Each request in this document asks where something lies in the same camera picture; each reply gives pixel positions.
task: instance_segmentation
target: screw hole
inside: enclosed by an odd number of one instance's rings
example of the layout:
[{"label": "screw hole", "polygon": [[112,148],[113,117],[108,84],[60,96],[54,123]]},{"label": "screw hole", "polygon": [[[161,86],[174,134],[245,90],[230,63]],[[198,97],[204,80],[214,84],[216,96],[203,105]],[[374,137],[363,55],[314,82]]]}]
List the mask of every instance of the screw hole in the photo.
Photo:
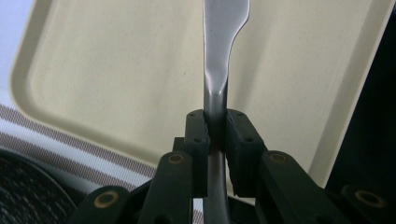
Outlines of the screw hole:
[{"label": "screw hole", "polygon": [[355,192],[355,197],[362,203],[372,207],[382,208],[386,206],[384,199],[370,191],[360,189]]},{"label": "screw hole", "polygon": [[279,162],[279,163],[286,163],[288,162],[288,158],[279,153],[272,153],[270,154],[271,161]]},{"label": "screw hole", "polygon": [[119,194],[114,190],[109,190],[97,196],[93,204],[97,208],[107,208],[111,206],[113,203],[116,203],[118,199],[119,199]]},{"label": "screw hole", "polygon": [[183,160],[184,157],[179,154],[171,155],[170,157],[168,157],[168,161],[172,164],[180,164],[183,162]]}]

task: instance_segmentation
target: striped fabric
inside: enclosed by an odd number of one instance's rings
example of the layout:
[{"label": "striped fabric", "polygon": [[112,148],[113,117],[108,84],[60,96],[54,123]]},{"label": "striped fabric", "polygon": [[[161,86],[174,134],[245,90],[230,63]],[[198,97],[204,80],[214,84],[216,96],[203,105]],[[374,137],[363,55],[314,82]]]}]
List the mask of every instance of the striped fabric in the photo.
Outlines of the striped fabric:
[{"label": "striped fabric", "polygon": [[[0,147],[36,163],[64,187],[76,204],[106,185],[128,190],[150,180],[155,168],[34,123],[19,113],[0,87]],[[203,223],[194,200],[194,223]]]}]

